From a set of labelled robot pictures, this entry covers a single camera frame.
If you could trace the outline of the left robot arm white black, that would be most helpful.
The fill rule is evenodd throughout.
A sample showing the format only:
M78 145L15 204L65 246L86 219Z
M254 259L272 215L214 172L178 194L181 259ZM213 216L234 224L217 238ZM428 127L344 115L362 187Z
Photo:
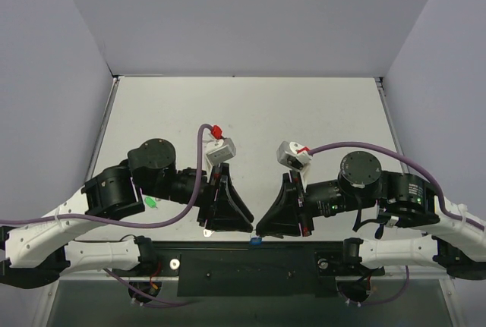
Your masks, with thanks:
M199 209L197 223L208 231L252 232L254 217L230 178L228 160L236 154L234 143L228 137L210 140L201 152L206 171L178 170L175 147L168 140L147 140L38 222L4 222L1 283L34 289L85 270L114 268L139 275L156 271L159 258L147 237L77 240L105 225L125 226L125 218L144 212L145 196L192 204Z

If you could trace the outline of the blue key tag with keys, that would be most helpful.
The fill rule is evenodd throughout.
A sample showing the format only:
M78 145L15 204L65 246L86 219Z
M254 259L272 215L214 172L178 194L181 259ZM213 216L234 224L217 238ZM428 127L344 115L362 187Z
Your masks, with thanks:
M256 232L252 232L249 240L251 246L261 245L263 242L270 241L282 241L282 235L259 235Z

